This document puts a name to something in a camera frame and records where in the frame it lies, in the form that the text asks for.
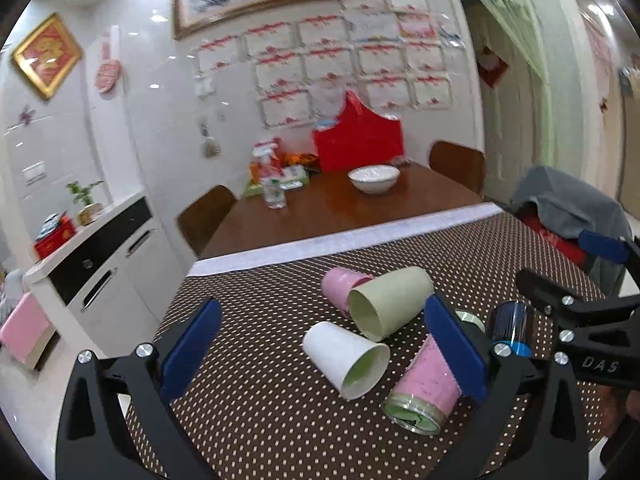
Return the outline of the person's right hand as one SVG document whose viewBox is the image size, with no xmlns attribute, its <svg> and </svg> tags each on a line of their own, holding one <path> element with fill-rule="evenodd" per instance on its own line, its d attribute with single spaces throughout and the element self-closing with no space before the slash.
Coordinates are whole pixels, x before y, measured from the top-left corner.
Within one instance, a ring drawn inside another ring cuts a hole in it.
<svg viewBox="0 0 640 480">
<path fill-rule="evenodd" d="M 602 408 L 602 434 L 612 437 L 625 415 L 640 420 L 640 392 L 599 386 Z"/>
</svg>

